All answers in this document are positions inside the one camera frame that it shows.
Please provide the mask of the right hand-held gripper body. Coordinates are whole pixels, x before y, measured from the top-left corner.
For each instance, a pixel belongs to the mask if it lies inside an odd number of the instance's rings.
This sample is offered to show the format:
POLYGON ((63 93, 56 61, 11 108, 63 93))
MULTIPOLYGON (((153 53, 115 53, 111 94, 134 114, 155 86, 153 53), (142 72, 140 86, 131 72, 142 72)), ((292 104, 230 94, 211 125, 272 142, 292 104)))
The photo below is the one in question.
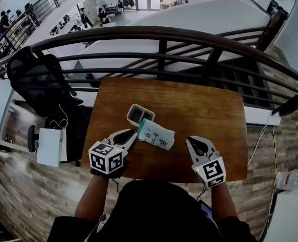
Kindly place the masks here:
POLYGON ((206 189, 226 181, 225 164, 218 151, 213 152, 209 157, 204 156, 202 160, 192 165, 192 169, 206 189))

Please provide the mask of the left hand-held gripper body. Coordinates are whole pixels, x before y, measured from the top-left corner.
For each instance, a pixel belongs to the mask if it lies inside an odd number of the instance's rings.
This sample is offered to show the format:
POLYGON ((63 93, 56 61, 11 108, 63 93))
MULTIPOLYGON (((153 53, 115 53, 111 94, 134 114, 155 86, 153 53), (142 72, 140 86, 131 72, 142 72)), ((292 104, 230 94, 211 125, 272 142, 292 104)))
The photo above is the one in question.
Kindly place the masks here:
POLYGON ((107 139, 97 141, 89 150, 90 173, 106 179, 120 178, 127 160, 122 157, 120 148, 109 144, 107 139))

